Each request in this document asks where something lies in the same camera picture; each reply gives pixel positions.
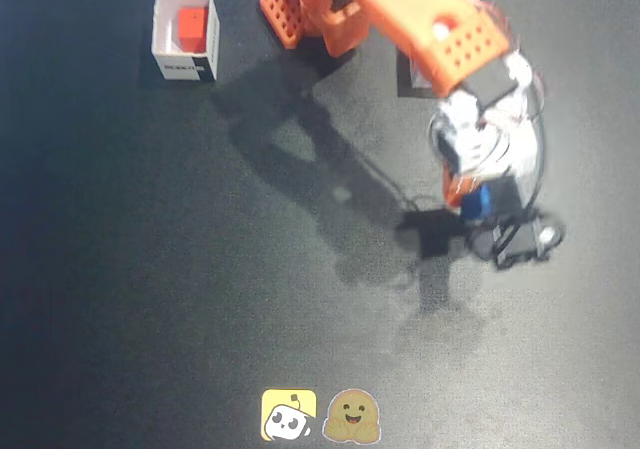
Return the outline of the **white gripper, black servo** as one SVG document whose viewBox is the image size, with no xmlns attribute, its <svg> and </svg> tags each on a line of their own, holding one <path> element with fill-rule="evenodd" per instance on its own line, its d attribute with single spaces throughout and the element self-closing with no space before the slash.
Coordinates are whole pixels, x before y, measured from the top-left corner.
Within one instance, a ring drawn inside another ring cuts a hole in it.
<svg viewBox="0 0 640 449">
<path fill-rule="evenodd" d="M 465 90 L 438 102 L 428 131 L 442 161 L 448 208 L 464 220 L 504 220 L 524 212 L 520 183 L 539 168 L 538 112 L 530 85 L 484 110 Z"/>
</svg>

